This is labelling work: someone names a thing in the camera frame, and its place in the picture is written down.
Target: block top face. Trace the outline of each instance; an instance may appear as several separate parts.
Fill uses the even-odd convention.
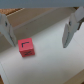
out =
[[[19,51],[33,49],[32,38],[18,40]]]

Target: red cube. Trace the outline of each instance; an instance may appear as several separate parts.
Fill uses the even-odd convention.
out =
[[[18,46],[22,57],[35,55],[32,38],[18,40]]]

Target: red box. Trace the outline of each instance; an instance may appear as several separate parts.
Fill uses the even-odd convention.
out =
[[[18,40],[18,46],[22,57],[35,55],[32,38]]]

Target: white table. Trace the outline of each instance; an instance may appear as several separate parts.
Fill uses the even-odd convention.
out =
[[[32,37],[36,54],[22,58],[18,45],[3,46],[0,73],[5,84],[63,84],[84,69],[84,25],[69,46],[62,47],[64,26],[74,11],[56,9],[15,31],[17,39]]]

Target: red block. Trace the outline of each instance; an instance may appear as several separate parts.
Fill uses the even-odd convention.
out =
[[[18,40],[18,46],[22,57],[35,55],[32,38]]]

